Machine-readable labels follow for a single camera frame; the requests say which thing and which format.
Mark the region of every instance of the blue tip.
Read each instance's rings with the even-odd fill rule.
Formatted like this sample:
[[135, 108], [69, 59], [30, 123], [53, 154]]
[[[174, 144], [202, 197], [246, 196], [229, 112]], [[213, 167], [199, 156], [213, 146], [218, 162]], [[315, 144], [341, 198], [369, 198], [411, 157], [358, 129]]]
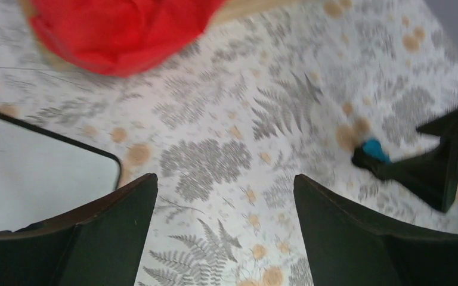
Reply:
[[363, 151], [386, 164], [391, 163], [391, 159], [382, 150], [382, 144], [377, 139], [370, 139], [363, 145]]

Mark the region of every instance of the red cloth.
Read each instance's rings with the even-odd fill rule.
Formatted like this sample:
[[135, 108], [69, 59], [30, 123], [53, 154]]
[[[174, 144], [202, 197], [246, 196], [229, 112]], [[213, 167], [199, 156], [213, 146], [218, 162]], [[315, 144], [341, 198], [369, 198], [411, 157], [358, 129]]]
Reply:
[[47, 48], [94, 73], [130, 76], [197, 38], [225, 0], [32, 0]]

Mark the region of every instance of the floral tablecloth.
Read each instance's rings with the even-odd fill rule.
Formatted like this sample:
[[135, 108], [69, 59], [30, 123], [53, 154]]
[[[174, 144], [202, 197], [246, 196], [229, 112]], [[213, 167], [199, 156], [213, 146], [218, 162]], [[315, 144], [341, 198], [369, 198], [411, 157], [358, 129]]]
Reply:
[[350, 163], [435, 144], [414, 127], [458, 104], [458, 52], [422, 1], [305, 2], [214, 28], [129, 79], [53, 71], [0, 0], [0, 112], [116, 154], [123, 184], [159, 175], [137, 285], [312, 285], [293, 202], [304, 173], [391, 217], [447, 215]]

